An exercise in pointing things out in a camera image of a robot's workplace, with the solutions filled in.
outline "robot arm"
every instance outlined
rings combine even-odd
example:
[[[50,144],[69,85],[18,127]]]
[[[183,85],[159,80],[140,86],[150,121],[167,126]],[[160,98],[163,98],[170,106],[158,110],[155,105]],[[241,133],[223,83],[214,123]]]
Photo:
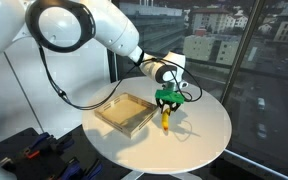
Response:
[[[16,40],[30,36],[42,46],[63,53],[75,51],[94,38],[114,53],[128,56],[158,83],[174,84],[174,76],[182,81],[180,68],[146,62],[154,57],[138,47],[135,26],[108,0],[0,0],[0,53]],[[164,59],[185,65],[182,55],[169,53]]]

